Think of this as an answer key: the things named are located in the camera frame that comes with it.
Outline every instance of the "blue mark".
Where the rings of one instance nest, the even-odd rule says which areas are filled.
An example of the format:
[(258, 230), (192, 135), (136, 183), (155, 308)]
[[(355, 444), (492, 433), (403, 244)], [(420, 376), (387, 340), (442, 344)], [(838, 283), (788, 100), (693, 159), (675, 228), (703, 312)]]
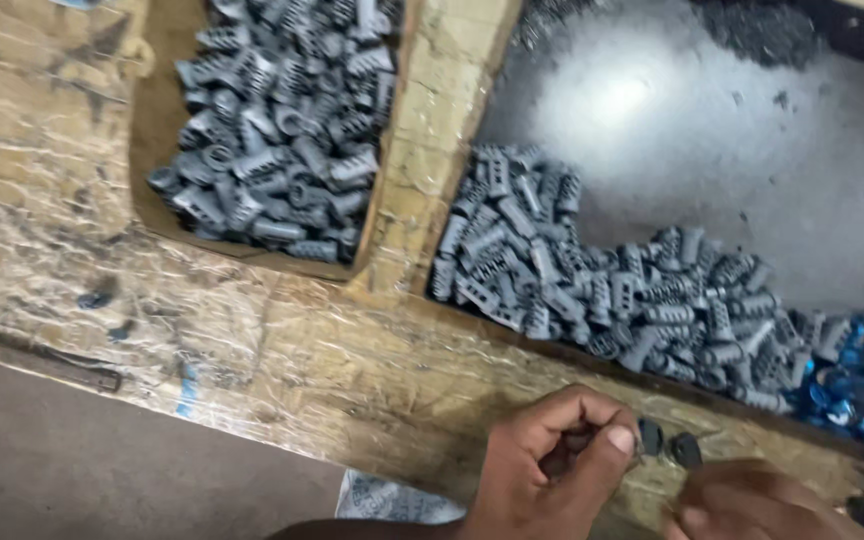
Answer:
[(196, 381), (195, 370), (188, 364), (183, 365), (184, 374), (182, 375), (182, 393), (178, 399), (178, 406), (175, 408), (175, 414), (190, 418), (192, 416), (192, 406), (195, 405), (196, 396), (198, 395), (198, 382)]

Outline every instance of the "worn wooden surface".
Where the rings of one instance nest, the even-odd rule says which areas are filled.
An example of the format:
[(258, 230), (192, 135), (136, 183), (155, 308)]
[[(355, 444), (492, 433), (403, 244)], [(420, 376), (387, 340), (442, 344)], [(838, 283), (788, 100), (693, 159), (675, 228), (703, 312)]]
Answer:
[[(864, 484), (850, 457), (518, 350), (408, 300), (511, 1), (426, 1), (377, 247), (340, 287), (138, 226), (127, 153), (131, 87), (155, 61), (139, 39), (145, 0), (91, 11), (0, 0), (0, 334), (113, 367), (126, 377), (116, 397), (140, 407), (460, 501), (474, 492), (488, 424), (572, 382), (700, 436), (709, 459), (765, 457), (834, 502), (855, 492)], [(99, 283), (114, 283), (113, 304), (78, 310), (77, 295)], [(110, 343), (106, 331), (127, 319), (131, 338)], [(683, 477), (645, 462), (607, 519), (654, 529)]]

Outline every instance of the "gray metal surface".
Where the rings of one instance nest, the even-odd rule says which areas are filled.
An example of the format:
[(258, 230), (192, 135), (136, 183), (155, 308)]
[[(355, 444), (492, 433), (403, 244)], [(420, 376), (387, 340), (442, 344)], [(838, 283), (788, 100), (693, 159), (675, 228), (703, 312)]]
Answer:
[(774, 264), (787, 306), (864, 309), (864, 63), (764, 69), (685, 0), (625, 0), (511, 49), (477, 141), (577, 166), (584, 242), (702, 226)]

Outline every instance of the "hand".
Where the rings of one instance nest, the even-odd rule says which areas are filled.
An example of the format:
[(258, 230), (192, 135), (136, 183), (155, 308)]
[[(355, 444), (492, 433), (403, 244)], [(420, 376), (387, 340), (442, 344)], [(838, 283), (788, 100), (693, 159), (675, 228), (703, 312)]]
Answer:
[(492, 428), (457, 538), (585, 540), (639, 439), (632, 411), (592, 388), (546, 396)]
[(864, 528), (766, 461), (710, 463), (692, 472), (666, 540), (864, 540)]

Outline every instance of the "fingernail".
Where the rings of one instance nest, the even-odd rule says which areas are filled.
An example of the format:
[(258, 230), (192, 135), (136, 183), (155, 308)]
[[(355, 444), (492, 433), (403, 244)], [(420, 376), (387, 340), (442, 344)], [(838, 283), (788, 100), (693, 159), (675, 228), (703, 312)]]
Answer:
[(709, 522), (709, 512), (694, 506), (686, 506), (679, 515), (682, 524), (688, 529), (702, 529)]
[(606, 439), (619, 452), (626, 456), (631, 456), (633, 450), (636, 449), (636, 436), (632, 434), (632, 430), (625, 425), (616, 425), (606, 433)]

